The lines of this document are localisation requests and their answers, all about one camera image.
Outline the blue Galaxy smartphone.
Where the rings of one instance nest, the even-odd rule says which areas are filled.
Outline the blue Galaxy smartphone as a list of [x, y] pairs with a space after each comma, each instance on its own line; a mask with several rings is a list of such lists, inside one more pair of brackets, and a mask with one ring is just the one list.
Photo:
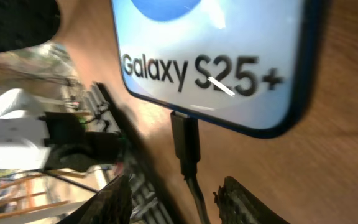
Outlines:
[[111, 1], [134, 97], [255, 138], [306, 113], [328, 1]]

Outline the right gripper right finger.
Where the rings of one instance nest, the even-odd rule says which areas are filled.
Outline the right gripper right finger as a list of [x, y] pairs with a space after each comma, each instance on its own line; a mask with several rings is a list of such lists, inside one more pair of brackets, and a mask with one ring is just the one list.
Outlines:
[[288, 224], [231, 176], [214, 192], [214, 202], [223, 224]]

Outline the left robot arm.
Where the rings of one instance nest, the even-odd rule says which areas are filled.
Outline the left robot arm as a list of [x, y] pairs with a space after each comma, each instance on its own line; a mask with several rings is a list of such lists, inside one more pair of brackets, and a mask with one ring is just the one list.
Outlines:
[[[0, 1], [0, 53], [51, 40], [63, 21], [56, 0]], [[0, 169], [86, 172], [116, 162], [123, 149], [120, 133], [86, 131], [74, 114], [45, 111], [21, 88], [0, 95]]]

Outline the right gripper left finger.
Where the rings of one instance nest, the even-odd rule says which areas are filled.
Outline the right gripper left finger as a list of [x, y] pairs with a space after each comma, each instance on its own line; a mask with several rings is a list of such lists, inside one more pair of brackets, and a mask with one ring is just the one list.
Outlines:
[[132, 208], [129, 176], [120, 175], [57, 224], [130, 224]]

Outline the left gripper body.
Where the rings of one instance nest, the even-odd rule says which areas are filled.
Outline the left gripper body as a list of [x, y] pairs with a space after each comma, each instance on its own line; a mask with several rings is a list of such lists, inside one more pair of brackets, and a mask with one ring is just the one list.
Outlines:
[[0, 53], [48, 42], [59, 27], [56, 0], [0, 0]]

